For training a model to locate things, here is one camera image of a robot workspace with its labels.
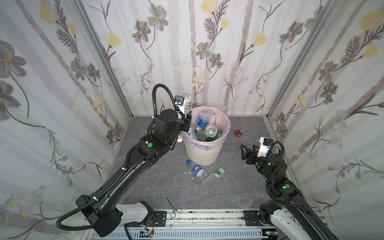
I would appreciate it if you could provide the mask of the clear ribbed water bottle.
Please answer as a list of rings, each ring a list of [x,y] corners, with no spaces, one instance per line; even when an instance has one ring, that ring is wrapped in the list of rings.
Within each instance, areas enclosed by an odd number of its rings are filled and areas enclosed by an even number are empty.
[[[182,93],[181,96],[185,97],[185,103],[184,103],[184,106],[182,106],[179,109],[185,115],[189,111],[192,110],[194,95],[193,94]],[[188,132],[181,131],[180,134],[178,135],[177,142],[181,143],[183,141],[183,139],[184,139],[184,136],[187,135],[187,134],[188,134]]]

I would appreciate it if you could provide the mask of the cream plastic waste bin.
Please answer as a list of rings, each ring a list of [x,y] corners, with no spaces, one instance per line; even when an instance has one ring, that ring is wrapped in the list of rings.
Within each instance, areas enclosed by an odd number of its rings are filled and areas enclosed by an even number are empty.
[[[229,117],[221,110],[216,108],[212,110],[214,113],[210,118],[210,124],[222,133],[217,140],[201,142],[192,138],[187,132],[183,134],[188,158],[202,166],[208,166],[217,160],[231,130]]]

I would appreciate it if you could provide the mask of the Pepsi label bottle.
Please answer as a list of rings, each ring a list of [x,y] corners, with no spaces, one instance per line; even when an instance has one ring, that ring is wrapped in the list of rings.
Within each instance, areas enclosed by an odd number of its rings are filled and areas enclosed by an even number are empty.
[[[207,172],[199,164],[193,162],[192,160],[187,160],[187,166],[198,180],[203,181],[206,178]]]

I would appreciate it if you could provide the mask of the clear bottle green cap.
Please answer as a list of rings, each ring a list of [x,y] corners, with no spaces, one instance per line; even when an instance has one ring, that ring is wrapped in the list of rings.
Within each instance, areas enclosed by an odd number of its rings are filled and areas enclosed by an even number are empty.
[[[207,176],[203,182],[202,187],[206,190],[212,189],[219,179],[225,174],[225,170],[223,168],[219,168],[216,172],[211,173],[209,176]]]

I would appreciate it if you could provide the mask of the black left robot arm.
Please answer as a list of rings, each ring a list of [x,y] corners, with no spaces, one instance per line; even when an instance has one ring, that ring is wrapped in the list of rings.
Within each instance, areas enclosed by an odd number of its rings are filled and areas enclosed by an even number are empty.
[[[164,89],[173,104],[172,109],[158,112],[156,93],[159,88]],[[130,186],[146,170],[151,168],[162,156],[172,151],[181,132],[187,132],[191,126],[192,114],[184,114],[175,97],[164,84],[157,84],[153,88],[152,101],[154,115],[146,134],[129,149],[125,161],[103,186],[91,195],[81,195],[77,200],[77,208],[62,215],[56,221],[56,227],[64,231],[84,231],[93,229],[100,237],[112,233],[119,225],[126,223],[148,224],[153,210],[141,201],[134,208],[145,211],[134,218],[126,207],[118,202]]]

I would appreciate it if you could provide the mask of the green soda bottle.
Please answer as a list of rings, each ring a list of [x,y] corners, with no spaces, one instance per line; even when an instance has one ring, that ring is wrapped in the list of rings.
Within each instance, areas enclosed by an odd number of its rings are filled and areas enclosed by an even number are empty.
[[[200,130],[195,130],[195,134],[196,134],[196,137],[197,137],[198,141],[206,142],[207,139],[208,139],[208,136],[206,134],[206,129],[205,128],[200,129]]]
[[[216,141],[217,139],[219,139],[221,136],[222,136],[222,131],[218,131],[216,136],[213,138],[214,141]]]

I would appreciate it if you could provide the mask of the metal forceps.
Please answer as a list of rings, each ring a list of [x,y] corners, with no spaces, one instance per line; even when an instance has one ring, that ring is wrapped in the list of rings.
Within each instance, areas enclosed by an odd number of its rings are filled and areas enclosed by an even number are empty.
[[[174,206],[174,204],[170,201],[170,199],[168,198],[167,195],[165,195],[165,197],[166,197],[166,199],[167,199],[167,201],[168,201],[168,203],[169,203],[169,205],[170,205],[170,207],[172,209],[172,211],[170,213],[170,216],[171,216],[172,219],[174,219],[176,217],[176,215],[179,214],[179,213],[182,213],[183,210],[181,208],[176,208]]]

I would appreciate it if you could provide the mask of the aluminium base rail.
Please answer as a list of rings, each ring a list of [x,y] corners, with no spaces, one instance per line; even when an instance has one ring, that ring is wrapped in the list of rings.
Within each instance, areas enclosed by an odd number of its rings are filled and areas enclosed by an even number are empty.
[[[120,225],[106,240],[327,240],[309,223],[302,225],[288,210],[183,210],[171,217],[170,211],[155,213],[146,227]]]

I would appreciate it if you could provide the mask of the pink bin liner bag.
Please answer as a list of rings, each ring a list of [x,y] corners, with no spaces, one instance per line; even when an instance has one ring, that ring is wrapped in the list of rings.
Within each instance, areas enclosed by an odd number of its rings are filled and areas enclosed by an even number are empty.
[[[191,128],[196,129],[197,121],[199,119],[200,114],[203,110],[205,110],[208,106],[201,106],[192,109],[192,120],[191,120]],[[216,127],[219,131],[222,131],[222,136],[216,141],[212,142],[201,142],[191,138],[188,134],[184,136],[183,142],[186,147],[193,147],[202,151],[210,151],[214,148],[221,147],[226,141],[227,136],[231,130],[231,121],[229,117],[222,112],[221,110],[213,108],[215,111],[214,115],[210,119],[210,124]]]

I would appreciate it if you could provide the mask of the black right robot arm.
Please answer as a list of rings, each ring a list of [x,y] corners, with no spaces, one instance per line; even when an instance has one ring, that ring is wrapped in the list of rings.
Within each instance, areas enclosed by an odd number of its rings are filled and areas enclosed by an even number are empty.
[[[260,145],[240,145],[241,158],[256,167],[266,182],[270,201],[260,205],[257,219],[273,225],[290,240],[336,240],[337,236],[310,207],[302,191],[287,177],[285,147],[261,138]]]

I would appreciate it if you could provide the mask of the red handled scissors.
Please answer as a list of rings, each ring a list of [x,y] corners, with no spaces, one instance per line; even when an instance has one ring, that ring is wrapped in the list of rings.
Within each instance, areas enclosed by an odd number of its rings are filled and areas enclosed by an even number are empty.
[[[248,131],[248,130],[251,130],[253,127],[250,127],[250,128],[246,128],[246,129],[243,129],[243,130],[235,130],[234,131],[234,135],[236,136],[236,137],[241,137],[243,134],[244,134],[244,132],[246,132],[246,131]]]

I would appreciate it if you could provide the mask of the blue label bottle white cap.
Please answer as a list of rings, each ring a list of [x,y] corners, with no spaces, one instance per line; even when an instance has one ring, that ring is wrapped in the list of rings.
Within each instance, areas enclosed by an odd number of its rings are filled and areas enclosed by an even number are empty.
[[[207,107],[205,110],[202,111],[197,121],[196,130],[198,132],[204,129],[210,123],[210,119],[214,115],[214,113],[215,111],[211,107]]]

